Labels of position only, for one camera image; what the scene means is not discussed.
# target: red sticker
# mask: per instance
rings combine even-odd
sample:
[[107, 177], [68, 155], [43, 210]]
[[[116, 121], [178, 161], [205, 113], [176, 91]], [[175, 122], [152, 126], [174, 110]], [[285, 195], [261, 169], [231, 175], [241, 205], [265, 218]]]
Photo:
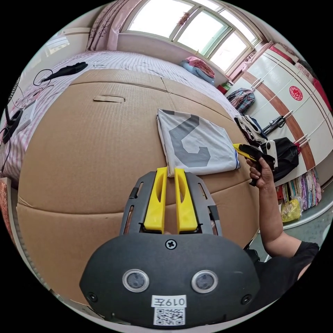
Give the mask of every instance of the red sticker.
[[303, 99], [303, 94], [299, 88], [297, 88], [295, 86], [291, 86], [289, 88], [289, 92], [290, 92], [292, 98], [294, 98], [296, 101], [301, 101]]

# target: white wardrobe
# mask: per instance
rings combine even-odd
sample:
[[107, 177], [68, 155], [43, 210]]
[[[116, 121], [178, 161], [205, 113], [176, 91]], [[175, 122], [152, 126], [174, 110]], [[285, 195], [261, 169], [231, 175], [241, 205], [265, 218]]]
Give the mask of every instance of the white wardrobe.
[[230, 88], [226, 96], [239, 88], [252, 88], [255, 102], [246, 114], [264, 128], [270, 121], [289, 111], [282, 128], [269, 139], [287, 137], [292, 142], [303, 138], [299, 165], [276, 183], [284, 184], [321, 163], [333, 150], [333, 116], [309, 79], [293, 64], [267, 50]]

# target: cardboard sheet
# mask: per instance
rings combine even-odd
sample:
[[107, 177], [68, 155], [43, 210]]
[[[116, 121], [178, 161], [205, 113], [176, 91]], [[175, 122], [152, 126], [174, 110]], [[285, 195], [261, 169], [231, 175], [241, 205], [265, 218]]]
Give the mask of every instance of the cardboard sheet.
[[[52, 104], [28, 146], [18, 219], [43, 279], [62, 297], [87, 304], [79, 280], [91, 254], [119, 233], [137, 179], [166, 166], [157, 109], [188, 112], [246, 143], [216, 102], [155, 75], [101, 69], [83, 73]], [[258, 192], [249, 169], [203, 176], [224, 236], [245, 246], [258, 231]], [[165, 230], [176, 232], [174, 181], [168, 179]]]

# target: qr code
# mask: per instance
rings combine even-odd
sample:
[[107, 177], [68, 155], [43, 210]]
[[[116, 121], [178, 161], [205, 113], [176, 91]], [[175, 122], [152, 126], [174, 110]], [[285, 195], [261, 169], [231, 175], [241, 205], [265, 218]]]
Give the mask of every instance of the qr code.
[[185, 324], [185, 308], [155, 308], [154, 325], [176, 326]]

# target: label sticker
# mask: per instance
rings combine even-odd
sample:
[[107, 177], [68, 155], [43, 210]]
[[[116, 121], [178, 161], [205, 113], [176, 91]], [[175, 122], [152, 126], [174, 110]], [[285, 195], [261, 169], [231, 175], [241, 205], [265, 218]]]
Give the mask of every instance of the label sticker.
[[185, 325], [185, 308], [154, 308], [154, 325]]
[[154, 308], [154, 325], [185, 325], [186, 306], [186, 295], [152, 295], [152, 307]]
[[289, 88], [289, 92], [290, 92], [292, 98], [295, 99], [296, 101], [301, 101], [303, 99], [303, 94], [302, 94], [301, 90], [299, 88], [297, 88], [296, 86], [291, 86]]
[[186, 295], [157, 296], [152, 295], [152, 308], [186, 308]]

